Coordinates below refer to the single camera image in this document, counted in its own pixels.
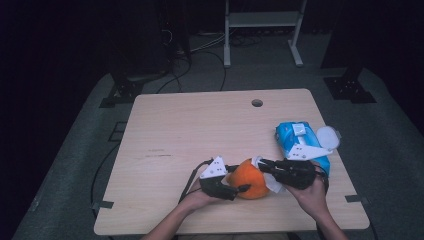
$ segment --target table top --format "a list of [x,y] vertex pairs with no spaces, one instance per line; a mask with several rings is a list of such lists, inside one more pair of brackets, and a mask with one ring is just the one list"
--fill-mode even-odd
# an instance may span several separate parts
[[[252,101],[263,105],[255,107]],[[274,133],[279,123],[288,121],[306,121],[314,130],[325,126],[309,90],[138,96],[103,198],[113,206],[100,208],[94,231],[98,235],[148,233],[177,205],[192,170],[212,157],[220,155],[228,165],[254,156],[283,159]],[[362,204],[345,198],[356,191],[338,152],[329,160],[330,212],[342,229],[367,228]],[[315,229],[314,220],[289,192],[270,192],[257,200],[236,198],[206,206],[190,215],[178,233]]]

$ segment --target white metal frame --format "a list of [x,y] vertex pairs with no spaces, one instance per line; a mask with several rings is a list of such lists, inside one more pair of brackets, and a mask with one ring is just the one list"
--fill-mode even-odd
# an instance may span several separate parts
[[230,0],[225,2],[225,42],[224,42],[224,66],[231,66],[230,56],[230,28],[232,27],[281,27],[294,26],[293,38],[288,40],[297,67],[303,66],[303,61],[297,50],[296,44],[299,37],[300,27],[306,8],[307,0],[302,0],[299,11],[287,12],[246,12],[230,13]]

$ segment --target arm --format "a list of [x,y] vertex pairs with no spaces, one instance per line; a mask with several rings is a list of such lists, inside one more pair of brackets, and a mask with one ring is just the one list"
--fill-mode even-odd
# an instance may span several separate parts
[[218,198],[209,197],[202,192],[200,190],[199,179],[197,179],[193,183],[189,194],[142,239],[171,239],[187,216],[197,209],[219,200]]
[[325,199],[325,187],[321,176],[315,178],[312,186],[298,190],[285,186],[298,201],[300,207],[318,224],[327,240],[348,239],[331,216]]

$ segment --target dark background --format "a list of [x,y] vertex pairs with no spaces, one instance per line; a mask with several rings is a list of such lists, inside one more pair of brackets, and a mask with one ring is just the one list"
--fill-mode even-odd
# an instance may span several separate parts
[[[182,22],[187,23],[190,34],[223,30],[224,1],[188,0],[187,15],[181,18],[181,9],[176,14],[177,7],[167,1],[138,4],[152,6],[152,2],[155,9],[150,13],[157,15],[149,16],[158,32]],[[123,50],[133,63],[146,65],[153,56],[143,49],[151,48],[151,44],[155,45],[153,49],[162,48],[157,45],[160,37],[155,35],[140,40],[145,46],[137,49],[140,46],[132,41],[133,34],[122,27],[125,21],[119,11],[107,12],[114,9],[114,4],[117,3],[112,0],[1,3],[2,238],[13,236],[87,96],[97,81],[110,72],[109,60],[116,56],[116,52],[111,52]],[[281,1],[252,0],[232,0],[231,6],[238,11],[297,7]],[[418,0],[309,1],[302,32],[333,31],[322,67],[346,67],[353,57],[358,57],[364,67],[383,79],[395,100],[424,133],[420,125],[424,109],[424,39],[419,34],[424,29],[422,12],[424,8]],[[114,21],[107,21],[107,14],[114,14]],[[143,32],[139,38],[151,34]],[[154,37],[159,40],[147,41]],[[140,54],[130,56],[132,50]],[[166,57],[158,61],[172,61],[172,57]]]

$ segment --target gray floor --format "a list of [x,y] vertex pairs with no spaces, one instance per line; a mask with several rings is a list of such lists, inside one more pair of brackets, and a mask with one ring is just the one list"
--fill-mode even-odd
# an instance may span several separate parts
[[[301,35],[299,51],[305,63],[297,68],[287,46],[288,36],[263,37],[246,48],[232,48],[232,67],[226,70],[224,91],[256,89],[309,89],[327,125],[342,134],[339,153],[379,239],[419,239],[424,236],[424,138],[391,98],[384,83],[364,69],[359,81],[377,103],[352,104],[333,100],[323,77],[339,76],[344,69],[320,69],[330,35]],[[193,38],[192,48],[210,41]],[[222,46],[207,49],[222,57]],[[177,61],[175,74],[188,67]],[[167,81],[148,83],[143,94],[152,94]],[[182,92],[218,91],[224,68],[210,53],[193,55],[190,71],[180,78]],[[93,232],[90,192],[97,168],[105,157],[94,184],[94,201],[100,201],[116,156],[108,152],[115,124],[127,121],[131,104],[99,108],[112,88],[110,75],[99,79],[60,149],[37,201],[22,220],[14,239],[105,239]],[[179,92],[171,82],[161,93]],[[302,239],[319,239],[315,232],[299,233]],[[374,239],[371,228],[349,231],[351,239]],[[140,236],[114,236],[138,239]]]

